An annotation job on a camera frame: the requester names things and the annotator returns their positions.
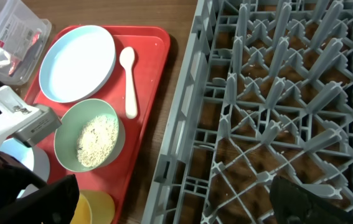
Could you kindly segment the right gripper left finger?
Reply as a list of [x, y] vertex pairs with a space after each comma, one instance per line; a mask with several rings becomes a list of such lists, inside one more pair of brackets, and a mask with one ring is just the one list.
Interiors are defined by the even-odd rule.
[[70, 223], [80, 191], [74, 174], [14, 202], [0, 205], [0, 223]]

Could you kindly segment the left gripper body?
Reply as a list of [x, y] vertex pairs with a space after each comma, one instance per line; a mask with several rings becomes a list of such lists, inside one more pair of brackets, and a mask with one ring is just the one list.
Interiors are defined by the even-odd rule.
[[0, 208], [13, 203], [28, 185], [42, 188], [46, 181], [14, 157], [0, 152]]

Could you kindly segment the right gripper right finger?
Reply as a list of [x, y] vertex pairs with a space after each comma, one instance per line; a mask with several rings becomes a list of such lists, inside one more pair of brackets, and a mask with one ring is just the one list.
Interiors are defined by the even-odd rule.
[[[328, 202], [328, 197], [344, 195], [346, 209]], [[270, 201], [278, 223], [353, 223], [353, 193], [348, 187], [335, 189], [328, 184], [297, 185], [280, 176], [273, 178]]]

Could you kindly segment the small light blue bowl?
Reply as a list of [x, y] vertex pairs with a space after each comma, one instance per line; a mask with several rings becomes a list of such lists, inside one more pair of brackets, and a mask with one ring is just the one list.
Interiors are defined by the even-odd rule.
[[[23, 143], [17, 139], [10, 138], [3, 142], [0, 147], [0, 153], [5, 153], [5, 159], [9, 160], [5, 163], [13, 167], [20, 167], [23, 169], [29, 169], [35, 175], [40, 177], [42, 180], [47, 181], [50, 173], [50, 162], [49, 158], [41, 148], [37, 146], [26, 147]], [[0, 178], [0, 190], [9, 190], [11, 184], [14, 183], [15, 178]], [[17, 198], [26, 197], [38, 188], [33, 184], [29, 184], [25, 189], [18, 190]]]

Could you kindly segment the yellow plastic cup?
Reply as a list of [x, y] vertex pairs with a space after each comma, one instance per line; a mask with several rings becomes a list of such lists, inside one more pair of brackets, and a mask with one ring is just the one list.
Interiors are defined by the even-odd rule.
[[111, 224], [115, 203], [106, 192], [81, 190], [71, 224]]

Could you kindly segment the green bowl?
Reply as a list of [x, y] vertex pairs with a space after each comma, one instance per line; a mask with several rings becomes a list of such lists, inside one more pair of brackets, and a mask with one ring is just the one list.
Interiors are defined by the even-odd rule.
[[[118, 120], [118, 138], [110, 155], [97, 167], [85, 167], [77, 159], [77, 139], [84, 125], [94, 117], [106, 115]], [[62, 117], [62, 125], [55, 132], [55, 156], [62, 167], [73, 172], [87, 172], [107, 166], [120, 155], [125, 144], [126, 134], [122, 121], [113, 107], [99, 99], [83, 100], [72, 106]]]

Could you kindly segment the white rice pile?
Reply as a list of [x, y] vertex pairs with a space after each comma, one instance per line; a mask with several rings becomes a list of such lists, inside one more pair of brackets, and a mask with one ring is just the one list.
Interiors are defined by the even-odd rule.
[[77, 159], [85, 167], [104, 163], [115, 147], [118, 138], [118, 120], [99, 115], [82, 128], [77, 139]]

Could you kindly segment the red snack wrapper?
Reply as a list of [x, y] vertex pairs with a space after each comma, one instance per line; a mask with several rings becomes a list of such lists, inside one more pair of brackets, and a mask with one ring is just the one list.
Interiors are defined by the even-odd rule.
[[16, 75], [25, 77], [26, 70], [32, 65], [32, 61], [38, 58], [42, 48], [41, 31], [27, 29], [21, 37], [22, 39], [14, 44], [16, 49], [9, 52], [11, 66], [8, 75], [10, 77]]

